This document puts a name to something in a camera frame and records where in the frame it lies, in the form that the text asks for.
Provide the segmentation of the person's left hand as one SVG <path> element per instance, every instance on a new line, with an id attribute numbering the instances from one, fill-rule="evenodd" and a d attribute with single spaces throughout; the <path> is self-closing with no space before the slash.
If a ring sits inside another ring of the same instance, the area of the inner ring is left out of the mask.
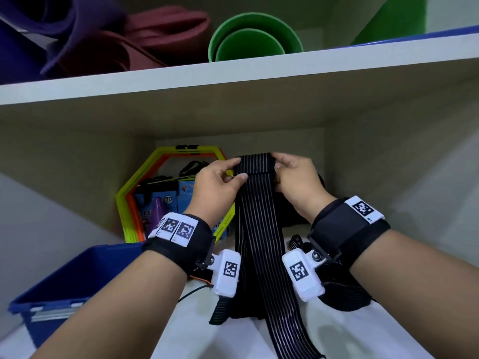
<path id="1" fill-rule="evenodd" d="M 240 162 L 241 158 L 235 157 L 214 161 L 203 168 L 196 175 L 193 196 L 184 213 L 202 219 L 210 228 L 223 219 L 246 183 L 224 183 L 227 171 L 233 170 Z"/>

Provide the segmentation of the person's right hand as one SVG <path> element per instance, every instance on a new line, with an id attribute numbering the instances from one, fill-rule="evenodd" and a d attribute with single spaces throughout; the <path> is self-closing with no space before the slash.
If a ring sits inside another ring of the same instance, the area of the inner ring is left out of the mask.
<path id="1" fill-rule="evenodd" d="M 312 224 L 318 214 L 337 200 L 322 186 L 312 160 L 280 152 L 272 152 L 276 162 L 292 162 L 288 174 L 276 174 L 276 189 L 294 206 L 295 210 Z"/>

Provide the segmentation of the person's right forearm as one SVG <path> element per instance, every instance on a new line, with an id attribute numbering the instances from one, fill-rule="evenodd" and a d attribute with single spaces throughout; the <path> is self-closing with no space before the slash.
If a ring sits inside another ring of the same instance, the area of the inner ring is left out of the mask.
<path id="1" fill-rule="evenodd" d="M 388 230 L 350 272 L 436 359 L 479 359 L 479 268 Z"/>

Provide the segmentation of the person's left forearm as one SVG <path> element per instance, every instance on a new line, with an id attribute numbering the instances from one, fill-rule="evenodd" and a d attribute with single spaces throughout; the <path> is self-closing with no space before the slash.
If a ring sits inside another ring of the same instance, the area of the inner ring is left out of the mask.
<path id="1" fill-rule="evenodd" d="M 187 282 L 146 251 L 66 320 L 30 359 L 151 359 Z"/>

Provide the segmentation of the white shelf board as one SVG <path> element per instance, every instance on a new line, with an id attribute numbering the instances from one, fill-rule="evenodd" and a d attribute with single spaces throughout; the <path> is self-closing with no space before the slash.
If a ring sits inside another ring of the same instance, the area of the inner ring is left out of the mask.
<path id="1" fill-rule="evenodd" d="M 479 79 L 479 34 L 0 86 L 0 132 L 182 138 L 319 127 Z"/>

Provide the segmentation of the green rolled mat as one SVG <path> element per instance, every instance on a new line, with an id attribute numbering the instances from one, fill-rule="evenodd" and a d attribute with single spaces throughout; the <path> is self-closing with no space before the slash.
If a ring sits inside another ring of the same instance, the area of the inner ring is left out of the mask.
<path id="1" fill-rule="evenodd" d="M 294 30 L 269 14 L 248 12 L 233 16 L 214 32 L 209 62 L 250 59 L 304 51 Z"/>

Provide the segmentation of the maroon rolled mat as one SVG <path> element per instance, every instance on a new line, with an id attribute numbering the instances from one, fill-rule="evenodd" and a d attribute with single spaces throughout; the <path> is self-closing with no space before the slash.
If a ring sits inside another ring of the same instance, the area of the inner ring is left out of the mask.
<path id="1" fill-rule="evenodd" d="M 121 34 L 102 30 L 59 61 L 69 77 L 208 62 L 213 25 L 207 12 L 179 5 L 130 15 Z"/>

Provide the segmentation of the green foam board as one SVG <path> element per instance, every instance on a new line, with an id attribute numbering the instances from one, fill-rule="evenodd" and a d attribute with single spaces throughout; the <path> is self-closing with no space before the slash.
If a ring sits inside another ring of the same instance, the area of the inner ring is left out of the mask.
<path id="1" fill-rule="evenodd" d="M 351 44 L 424 34 L 426 11 L 427 0 L 387 0 Z"/>

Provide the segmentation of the blue plastic bin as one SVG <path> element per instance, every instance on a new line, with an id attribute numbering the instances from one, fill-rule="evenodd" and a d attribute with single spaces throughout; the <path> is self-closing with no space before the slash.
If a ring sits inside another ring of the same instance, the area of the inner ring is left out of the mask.
<path id="1" fill-rule="evenodd" d="M 89 247 L 9 303 L 39 348 L 89 298 L 141 253 L 143 243 Z"/>

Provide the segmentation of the blue flat board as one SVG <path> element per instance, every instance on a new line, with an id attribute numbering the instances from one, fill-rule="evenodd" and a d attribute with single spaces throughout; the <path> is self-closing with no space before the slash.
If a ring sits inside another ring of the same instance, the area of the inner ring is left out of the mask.
<path id="1" fill-rule="evenodd" d="M 435 31 L 435 32 L 430 32 L 430 33 L 425 33 L 420 35 L 399 37 L 399 38 L 394 38 L 389 40 L 354 44 L 348 47 L 359 47 L 359 46 L 365 46 L 365 45 L 378 45 L 378 44 L 393 43 L 393 42 L 425 40 L 425 39 L 434 39 L 434 38 L 441 38 L 441 37 L 452 37 L 452 36 L 470 35 L 470 34 L 479 34 L 479 24 L 468 26 L 468 27 L 456 28 L 456 29 Z"/>

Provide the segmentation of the purple rolled mat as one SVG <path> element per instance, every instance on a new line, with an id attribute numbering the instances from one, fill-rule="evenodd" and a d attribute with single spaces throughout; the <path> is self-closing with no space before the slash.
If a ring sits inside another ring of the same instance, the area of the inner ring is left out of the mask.
<path id="1" fill-rule="evenodd" d="M 83 39 L 125 17 L 114 0 L 0 0 L 0 85 L 44 79 Z"/>

